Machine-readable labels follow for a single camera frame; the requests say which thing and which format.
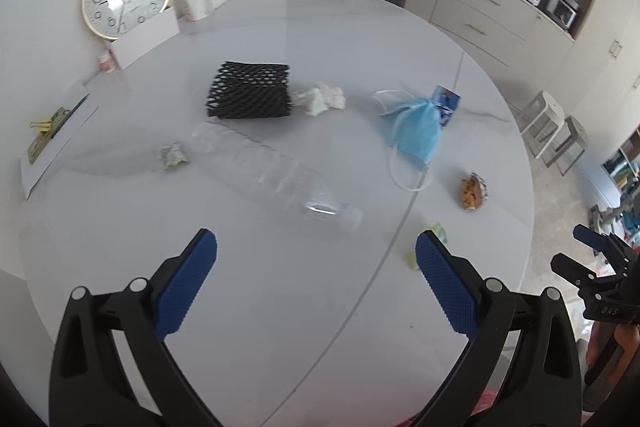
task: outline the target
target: white stool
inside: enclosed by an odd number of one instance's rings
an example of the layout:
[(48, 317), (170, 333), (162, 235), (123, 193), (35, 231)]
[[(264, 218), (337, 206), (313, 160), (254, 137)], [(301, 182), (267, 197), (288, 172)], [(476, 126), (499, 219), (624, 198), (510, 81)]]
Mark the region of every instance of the white stool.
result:
[[(539, 159), (540, 156), (542, 156), (543, 152), (545, 152), (546, 148), (549, 147), (553, 143), (553, 140), (556, 138), (556, 136), (558, 136), (558, 133), (560, 133), (562, 126), (564, 126), (564, 110), (562, 110), (562, 107), (560, 107), (559, 103), (556, 102), (554, 97), (552, 97), (548, 92), (540, 91), (538, 95), (527, 104), (527, 107), (525, 107), (518, 113), (516, 122), (518, 118), (525, 117), (527, 111), (531, 110), (536, 104), (540, 106), (538, 112), (531, 115), (531, 122), (522, 131), (520, 131), (520, 135), (524, 135), (543, 116), (547, 116), (551, 123), (555, 124), (556, 126), (556, 130), (545, 138), (542, 149), (538, 154), (536, 154), (536, 159)], [(548, 124), (544, 124), (542, 126), (540, 132), (536, 135), (536, 139), (542, 136), (547, 125)]]

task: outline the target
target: crumpled tissue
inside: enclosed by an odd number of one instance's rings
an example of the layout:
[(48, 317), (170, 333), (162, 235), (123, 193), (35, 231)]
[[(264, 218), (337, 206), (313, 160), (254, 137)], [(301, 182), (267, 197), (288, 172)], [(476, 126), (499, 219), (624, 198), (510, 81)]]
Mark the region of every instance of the crumpled tissue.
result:
[(304, 105), (307, 116), (318, 116), (330, 107), (344, 109), (346, 99), (340, 87), (329, 87), (322, 82), (317, 82), (316, 87), (303, 93), (291, 93), (293, 105)]

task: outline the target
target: mug handle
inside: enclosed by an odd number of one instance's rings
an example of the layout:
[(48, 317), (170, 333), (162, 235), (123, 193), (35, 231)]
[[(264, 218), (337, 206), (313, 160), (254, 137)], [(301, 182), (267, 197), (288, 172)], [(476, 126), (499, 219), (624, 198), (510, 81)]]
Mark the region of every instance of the mug handle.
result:
[(214, 10), (213, 0), (204, 0), (204, 2), (207, 5), (207, 12), (213, 13), (213, 10)]

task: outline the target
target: white cup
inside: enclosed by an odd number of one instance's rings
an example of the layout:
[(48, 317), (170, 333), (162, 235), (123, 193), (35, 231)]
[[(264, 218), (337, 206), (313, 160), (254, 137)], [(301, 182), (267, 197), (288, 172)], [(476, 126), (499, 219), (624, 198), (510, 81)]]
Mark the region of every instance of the white cup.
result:
[(174, 0), (181, 15), (188, 21), (199, 21), (213, 12), (213, 0)]

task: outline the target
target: face mask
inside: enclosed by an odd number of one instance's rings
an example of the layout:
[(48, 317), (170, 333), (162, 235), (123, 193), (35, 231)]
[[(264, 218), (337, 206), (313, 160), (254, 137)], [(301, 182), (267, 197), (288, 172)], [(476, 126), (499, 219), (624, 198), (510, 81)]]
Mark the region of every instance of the face mask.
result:
[[(387, 105), (383, 99), (386, 98), (385, 95), (388, 96), (390, 94), (404, 94), (409, 99)], [(391, 123), (391, 129), (387, 137), (389, 146), (393, 147), (388, 158), (391, 179), (403, 190), (410, 192), (424, 190), (429, 184), (426, 178), (422, 185), (417, 188), (406, 187), (398, 181), (396, 177), (396, 158), (398, 150), (401, 150), (416, 159), (425, 168), (428, 168), (442, 135), (438, 108), (428, 98), (415, 98), (405, 91), (382, 90), (376, 92), (374, 97), (384, 109), (380, 116), (390, 120)]]

